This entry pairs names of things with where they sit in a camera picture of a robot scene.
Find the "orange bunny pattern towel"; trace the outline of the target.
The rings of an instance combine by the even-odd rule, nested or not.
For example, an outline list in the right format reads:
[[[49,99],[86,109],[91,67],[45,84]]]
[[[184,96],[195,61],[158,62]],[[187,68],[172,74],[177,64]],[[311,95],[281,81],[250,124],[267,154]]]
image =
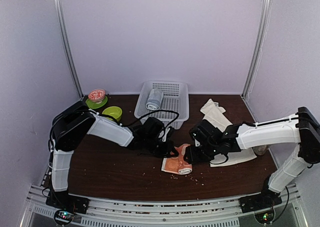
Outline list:
[[[189,144],[182,144],[179,147],[175,147],[175,150],[178,152],[178,156],[164,158],[162,161],[161,171],[175,175],[190,174],[193,171],[193,166],[184,160],[186,148],[189,146]]]

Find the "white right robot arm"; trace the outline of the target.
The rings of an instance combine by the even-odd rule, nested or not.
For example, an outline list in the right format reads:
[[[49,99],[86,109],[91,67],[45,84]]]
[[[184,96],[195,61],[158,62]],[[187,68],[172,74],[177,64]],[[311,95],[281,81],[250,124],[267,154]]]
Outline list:
[[[189,131],[195,141],[185,149],[189,164],[205,163],[217,155],[228,158],[259,146],[294,143],[295,149],[284,164],[265,180],[256,197],[259,207],[268,207],[285,187],[306,168],[320,162],[320,124],[307,107],[287,117],[257,123],[231,124],[224,131],[204,119]]]

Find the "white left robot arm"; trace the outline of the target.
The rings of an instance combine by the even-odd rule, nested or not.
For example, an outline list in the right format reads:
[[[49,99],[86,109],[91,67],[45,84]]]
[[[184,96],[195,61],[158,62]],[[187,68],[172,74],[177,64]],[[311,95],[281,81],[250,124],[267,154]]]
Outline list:
[[[135,121],[123,125],[114,117],[90,109],[78,101],[57,115],[49,132],[52,200],[61,209],[72,205],[68,190],[68,177],[72,155],[87,135],[100,137],[131,150],[146,149],[157,158],[177,157],[178,151],[170,140],[173,128],[150,113],[143,124]]]

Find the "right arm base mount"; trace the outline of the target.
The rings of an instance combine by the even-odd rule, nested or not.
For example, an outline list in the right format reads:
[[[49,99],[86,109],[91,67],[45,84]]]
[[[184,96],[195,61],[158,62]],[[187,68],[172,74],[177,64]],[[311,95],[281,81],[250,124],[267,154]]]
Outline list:
[[[242,213],[254,213],[255,220],[262,225],[268,225],[276,218],[274,207],[282,203],[279,193],[264,191],[239,199]]]

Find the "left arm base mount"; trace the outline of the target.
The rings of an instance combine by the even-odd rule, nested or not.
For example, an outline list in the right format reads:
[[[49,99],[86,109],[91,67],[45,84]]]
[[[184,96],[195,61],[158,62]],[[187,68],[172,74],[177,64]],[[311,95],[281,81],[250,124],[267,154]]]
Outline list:
[[[69,225],[77,214],[86,214],[90,200],[69,194],[68,190],[50,190],[46,199],[46,205],[57,210],[53,214],[53,220],[58,226]]]

